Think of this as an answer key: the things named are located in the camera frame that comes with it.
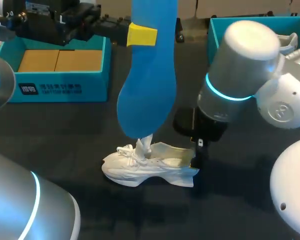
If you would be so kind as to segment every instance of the robotic arm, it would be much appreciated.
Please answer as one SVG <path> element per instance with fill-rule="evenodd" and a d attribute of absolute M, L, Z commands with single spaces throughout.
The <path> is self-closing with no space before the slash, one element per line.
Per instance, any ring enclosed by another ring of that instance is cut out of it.
<path fill-rule="evenodd" d="M 258 22 L 228 27 L 204 81 L 197 108 L 180 109 L 173 123 L 195 140 L 198 162 L 203 147 L 217 142 L 252 98 L 268 123 L 300 127 L 300 64 L 281 55 L 277 35 Z"/>

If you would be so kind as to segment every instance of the cardboard box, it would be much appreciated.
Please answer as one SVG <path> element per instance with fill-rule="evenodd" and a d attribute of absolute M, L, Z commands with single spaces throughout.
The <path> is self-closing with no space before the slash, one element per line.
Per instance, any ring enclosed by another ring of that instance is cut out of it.
<path fill-rule="evenodd" d="M 256 21 L 266 25 L 279 35 L 298 35 L 298 49 L 300 48 L 300 16 L 271 16 L 271 17 L 223 17 L 211 18 L 208 32 L 208 60 L 211 64 L 223 40 L 227 28 L 234 22 L 241 20 Z"/>
<path fill-rule="evenodd" d="M 108 99 L 111 42 L 94 36 L 66 46 L 16 37 L 0 47 L 15 72 L 10 103 L 105 102 Z"/>

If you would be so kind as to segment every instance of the robot end effector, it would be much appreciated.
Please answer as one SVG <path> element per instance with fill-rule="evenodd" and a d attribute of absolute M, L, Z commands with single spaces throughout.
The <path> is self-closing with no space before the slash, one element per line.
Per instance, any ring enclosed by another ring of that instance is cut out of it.
<path fill-rule="evenodd" d="M 210 123 L 205 128 L 215 129 L 219 140 L 253 97 L 268 123 L 283 129 L 300 127 L 300 65 L 280 54 L 280 42 L 270 28 L 237 21 L 226 30 L 199 94 L 201 122 Z"/>

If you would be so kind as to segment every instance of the sneaker sole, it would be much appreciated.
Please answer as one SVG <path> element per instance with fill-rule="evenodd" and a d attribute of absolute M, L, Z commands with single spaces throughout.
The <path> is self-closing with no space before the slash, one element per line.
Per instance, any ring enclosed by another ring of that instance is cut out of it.
<path fill-rule="evenodd" d="M 135 188 L 138 187 L 140 184 L 142 184 L 145 180 L 152 178 L 152 177 L 140 177 L 135 181 L 125 181 L 125 180 L 118 180 L 114 179 L 106 174 L 104 174 L 108 179 L 111 181 L 126 186 L 126 187 L 131 187 Z M 180 176 L 158 176 L 164 180 L 166 180 L 169 184 L 179 186 L 179 187 L 184 187 L 184 188 L 193 188 L 194 186 L 194 176 L 185 176 L 185 177 L 180 177 Z"/>

